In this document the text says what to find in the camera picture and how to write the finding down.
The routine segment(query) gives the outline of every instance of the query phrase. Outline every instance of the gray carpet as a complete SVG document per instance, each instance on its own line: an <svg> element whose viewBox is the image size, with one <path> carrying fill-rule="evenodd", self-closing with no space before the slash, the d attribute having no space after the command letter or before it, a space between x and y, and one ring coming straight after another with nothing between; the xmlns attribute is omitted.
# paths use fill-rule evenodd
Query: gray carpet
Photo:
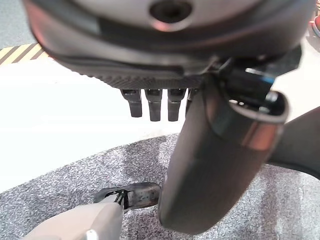
<svg viewBox="0 0 320 240"><path fill-rule="evenodd" d="M35 42L22 0L0 0L0 49Z"/></svg>
<svg viewBox="0 0 320 240"><path fill-rule="evenodd" d="M176 139L170 135L120 146L1 193L0 239L18 240L45 219L91 203L101 188L161 183ZM188 236L165 230L152 207L125 214L121 239L319 240L319 199L315 178L266 166L236 207L210 231Z"/></svg>

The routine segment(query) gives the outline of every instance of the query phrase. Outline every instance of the white floor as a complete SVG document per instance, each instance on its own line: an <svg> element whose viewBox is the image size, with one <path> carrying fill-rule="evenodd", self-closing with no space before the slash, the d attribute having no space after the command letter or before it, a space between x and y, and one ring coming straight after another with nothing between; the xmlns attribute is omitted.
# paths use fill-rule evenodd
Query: white floor
<svg viewBox="0 0 320 240"><path fill-rule="evenodd" d="M274 85L289 98L290 120L320 106L320 55L303 46L300 69ZM178 133L184 111L168 122L165 95L163 120L150 122L145 99L144 117L131 118L119 90L51 59L0 67L0 192L116 146Z"/></svg>

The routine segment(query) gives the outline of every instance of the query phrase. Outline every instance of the black shoe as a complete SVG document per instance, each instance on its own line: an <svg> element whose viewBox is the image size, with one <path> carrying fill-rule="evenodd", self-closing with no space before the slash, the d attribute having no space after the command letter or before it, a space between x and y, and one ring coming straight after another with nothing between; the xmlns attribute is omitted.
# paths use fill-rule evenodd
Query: black shoe
<svg viewBox="0 0 320 240"><path fill-rule="evenodd" d="M153 182L133 183L123 187L103 188L94 196L94 202L99 203L111 195L116 203L127 209L142 209L158 204L160 186Z"/></svg>

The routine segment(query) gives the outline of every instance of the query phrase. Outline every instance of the carpet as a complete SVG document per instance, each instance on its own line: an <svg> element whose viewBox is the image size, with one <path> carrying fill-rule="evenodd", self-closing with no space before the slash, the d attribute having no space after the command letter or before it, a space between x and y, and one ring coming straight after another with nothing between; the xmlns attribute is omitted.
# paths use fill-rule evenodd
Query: carpet
<svg viewBox="0 0 320 240"><path fill-rule="evenodd" d="M116 147L0 193L0 239L18 240L48 218L92 203L101 188L161 184L177 137ZM166 230L158 221L157 207L151 207L125 214L121 240L319 240L319 199L320 182L315 178L266 165L209 231L190 236Z"/></svg>

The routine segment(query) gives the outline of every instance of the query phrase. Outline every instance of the yellow and black striped tape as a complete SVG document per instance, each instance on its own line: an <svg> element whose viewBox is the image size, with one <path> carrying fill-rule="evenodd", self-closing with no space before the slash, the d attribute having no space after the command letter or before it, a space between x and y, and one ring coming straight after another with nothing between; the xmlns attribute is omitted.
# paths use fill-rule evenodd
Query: yellow and black striped tape
<svg viewBox="0 0 320 240"><path fill-rule="evenodd" d="M0 66L47 57L48 54L38 43L6 47L0 49Z"/></svg>

